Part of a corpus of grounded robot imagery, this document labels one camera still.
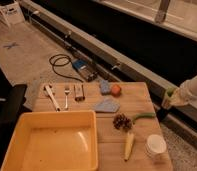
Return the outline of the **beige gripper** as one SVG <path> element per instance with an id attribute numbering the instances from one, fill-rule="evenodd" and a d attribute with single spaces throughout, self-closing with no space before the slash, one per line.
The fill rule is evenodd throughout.
<path id="1" fill-rule="evenodd" d="M 188 101 L 181 97 L 178 89 L 174 91 L 170 99 L 171 99 L 170 102 L 171 106 L 185 106 L 188 104 Z"/>

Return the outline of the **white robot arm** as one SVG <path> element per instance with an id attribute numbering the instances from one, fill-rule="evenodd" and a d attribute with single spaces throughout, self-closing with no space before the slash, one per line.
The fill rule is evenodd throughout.
<path id="1" fill-rule="evenodd" d="M 184 106 L 192 101 L 197 101 L 197 75 L 184 81 L 170 98 L 172 106 Z"/>

